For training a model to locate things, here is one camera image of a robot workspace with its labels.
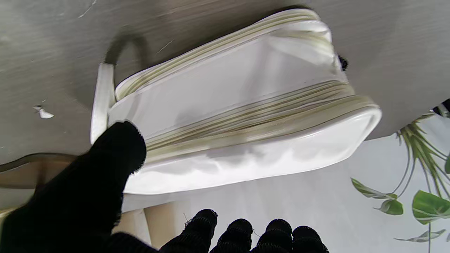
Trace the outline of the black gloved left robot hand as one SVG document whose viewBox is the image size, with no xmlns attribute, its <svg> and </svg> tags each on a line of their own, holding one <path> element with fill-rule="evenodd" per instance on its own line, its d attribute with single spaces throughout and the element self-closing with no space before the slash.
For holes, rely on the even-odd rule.
<svg viewBox="0 0 450 253">
<path fill-rule="evenodd" d="M 292 229 L 274 219 L 252 247 L 246 219 L 230 223 L 210 248 L 217 225 L 211 209 L 197 212 L 182 232 L 160 249 L 137 237 L 114 233 L 122 216 L 129 176 L 146 157 L 139 130 L 129 121 L 109 127 L 85 154 L 44 184 L 1 223 L 2 253 L 327 253 L 318 233 Z"/>
</svg>

